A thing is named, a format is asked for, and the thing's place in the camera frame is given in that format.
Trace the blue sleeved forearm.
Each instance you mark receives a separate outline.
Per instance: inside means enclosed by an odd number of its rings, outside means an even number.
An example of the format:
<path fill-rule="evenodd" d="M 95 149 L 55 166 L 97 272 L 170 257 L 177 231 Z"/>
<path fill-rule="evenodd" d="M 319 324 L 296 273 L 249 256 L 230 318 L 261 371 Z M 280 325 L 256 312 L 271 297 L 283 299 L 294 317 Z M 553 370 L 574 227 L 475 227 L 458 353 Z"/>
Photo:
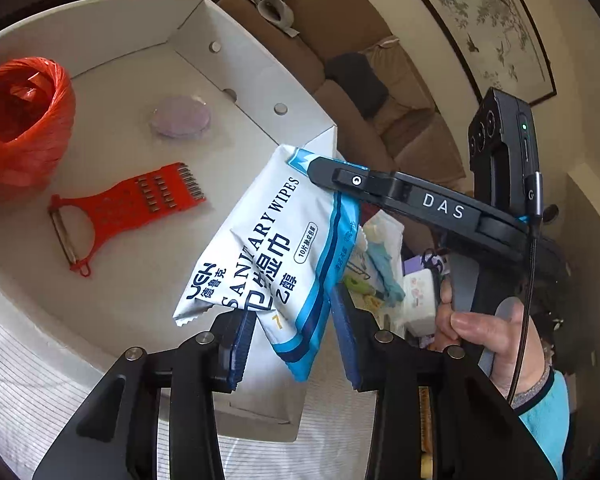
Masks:
<path fill-rule="evenodd" d="M 514 396 L 513 408 L 550 461 L 557 478 L 564 478 L 562 456 L 570 424 L 564 375 L 547 365 L 541 379 L 531 389 Z"/>

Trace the person's right hand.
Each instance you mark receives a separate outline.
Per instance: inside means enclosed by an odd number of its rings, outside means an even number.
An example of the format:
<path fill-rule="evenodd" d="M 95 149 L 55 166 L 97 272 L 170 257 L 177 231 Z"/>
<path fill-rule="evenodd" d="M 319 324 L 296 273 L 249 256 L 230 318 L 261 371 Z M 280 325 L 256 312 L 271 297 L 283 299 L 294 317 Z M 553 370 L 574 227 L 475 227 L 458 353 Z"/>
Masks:
<path fill-rule="evenodd" d="M 463 341 L 483 346 L 493 353 L 491 382 L 507 396 L 512 385 L 524 306 L 515 298 L 508 321 L 481 313 L 456 313 L 453 309 L 452 286 L 446 278 L 440 286 L 440 304 L 436 315 L 436 332 L 430 350 L 443 351 L 449 346 L 459 346 Z M 514 401 L 521 403 L 539 393 L 548 379 L 548 365 L 539 336 L 529 321 L 524 360 L 522 361 Z"/>

